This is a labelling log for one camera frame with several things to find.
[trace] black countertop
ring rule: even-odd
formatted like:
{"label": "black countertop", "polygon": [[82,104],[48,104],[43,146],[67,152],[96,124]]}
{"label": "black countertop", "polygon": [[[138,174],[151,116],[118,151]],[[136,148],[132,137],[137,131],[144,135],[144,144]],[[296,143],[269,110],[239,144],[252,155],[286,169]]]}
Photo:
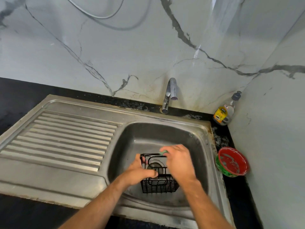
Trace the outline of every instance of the black countertop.
{"label": "black countertop", "polygon": [[[0,90],[0,135],[49,94],[160,113],[160,106],[156,104],[19,80],[0,78]],[[169,107],[168,115],[210,121],[217,150],[223,146],[234,147],[228,127],[216,124],[212,120],[211,114]],[[224,176],[224,182],[236,228],[262,228],[245,177],[229,178]],[[76,211],[77,210],[75,209],[59,205],[0,194],[0,228],[3,229],[56,228]],[[159,229],[167,227],[154,223],[112,216],[108,222],[107,228]]]}

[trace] wire basket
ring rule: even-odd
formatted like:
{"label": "wire basket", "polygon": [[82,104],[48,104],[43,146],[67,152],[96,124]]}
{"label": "wire basket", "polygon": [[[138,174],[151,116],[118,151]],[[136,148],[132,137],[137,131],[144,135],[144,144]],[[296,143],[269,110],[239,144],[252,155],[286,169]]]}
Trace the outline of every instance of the wire basket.
{"label": "wire basket", "polygon": [[157,177],[145,178],[141,181],[143,193],[172,193],[179,188],[179,184],[161,161],[162,158],[166,157],[160,154],[141,154],[142,167],[158,172]]}

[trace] stainless steel sink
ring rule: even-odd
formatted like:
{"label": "stainless steel sink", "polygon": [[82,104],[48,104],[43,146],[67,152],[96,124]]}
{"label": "stainless steel sink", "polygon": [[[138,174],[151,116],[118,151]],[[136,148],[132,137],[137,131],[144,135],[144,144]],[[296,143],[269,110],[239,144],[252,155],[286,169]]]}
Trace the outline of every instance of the stainless steel sink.
{"label": "stainless steel sink", "polygon": [[[80,208],[134,160],[181,143],[197,178],[233,223],[210,123],[49,95],[0,136],[0,192]],[[128,188],[115,215],[177,228],[197,228],[187,200]]]}

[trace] transparent bottle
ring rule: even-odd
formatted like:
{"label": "transparent bottle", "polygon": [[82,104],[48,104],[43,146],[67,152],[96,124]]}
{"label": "transparent bottle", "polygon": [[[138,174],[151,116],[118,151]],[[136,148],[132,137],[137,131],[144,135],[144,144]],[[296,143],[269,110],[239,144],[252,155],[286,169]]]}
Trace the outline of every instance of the transparent bottle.
{"label": "transparent bottle", "polygon": [[236,102],[240,99],[242,92],[235,92],[231,98],[228,98],[224,101],[223,105],[221,105],[215,112],[213,119],[219,125],[225,126],[231,122]]}

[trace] bottle label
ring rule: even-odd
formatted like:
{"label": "bottle label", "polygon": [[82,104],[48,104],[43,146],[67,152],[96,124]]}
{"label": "bottle label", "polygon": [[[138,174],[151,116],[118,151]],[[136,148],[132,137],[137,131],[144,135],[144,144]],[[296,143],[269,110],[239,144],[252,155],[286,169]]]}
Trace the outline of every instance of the bottle label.
{"label": "bottle label", "polygon": [[220,106],[217,111],[214,114],[214,119],[218,122],[221,123],[228,115],[227,109],[229,107],[227,105]]}

